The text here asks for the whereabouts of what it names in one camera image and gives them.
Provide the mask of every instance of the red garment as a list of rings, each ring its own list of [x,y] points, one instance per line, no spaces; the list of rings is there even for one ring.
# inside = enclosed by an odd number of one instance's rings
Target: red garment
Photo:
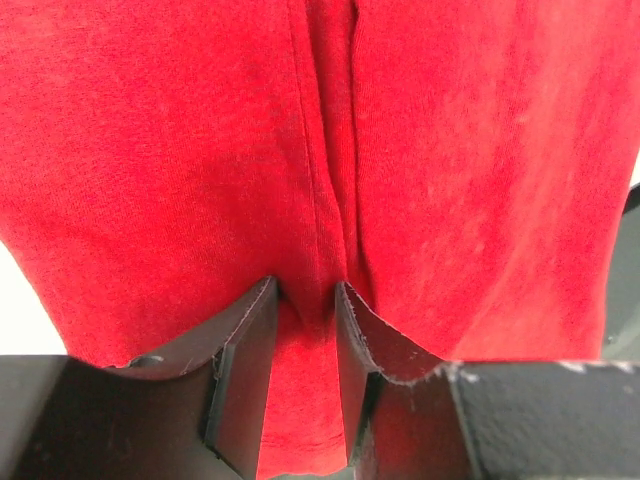
[[[333,286],[447,358],[595,358],[640,1],[0,0],[0,239],[124,364],[275,274],[260,474],[345,463]]]

